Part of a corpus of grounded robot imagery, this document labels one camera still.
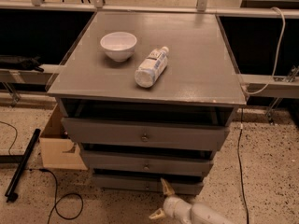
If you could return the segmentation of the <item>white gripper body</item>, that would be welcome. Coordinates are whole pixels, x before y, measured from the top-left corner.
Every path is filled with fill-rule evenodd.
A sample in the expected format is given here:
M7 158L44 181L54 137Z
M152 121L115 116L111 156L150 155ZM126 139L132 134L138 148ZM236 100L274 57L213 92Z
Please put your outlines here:
M192 206L176 195L165 198L163 210L171 218L179 221L181 224L192 224L191 221Z

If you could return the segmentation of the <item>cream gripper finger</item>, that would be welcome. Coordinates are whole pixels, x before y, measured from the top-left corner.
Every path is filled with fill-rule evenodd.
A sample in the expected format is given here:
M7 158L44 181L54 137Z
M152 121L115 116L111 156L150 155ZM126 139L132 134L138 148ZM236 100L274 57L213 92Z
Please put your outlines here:
M151 215L149 215L149 219L151 219L151 220L157 220L157 219L165 218L165 217L166 217L166 214L165 214L163 208L159 208L155 212L153 212Z
M166 197L172 196L175 194L174 189L170 185L170 183L165 180L164 178L161 179L162 187L163 187L163 194Z

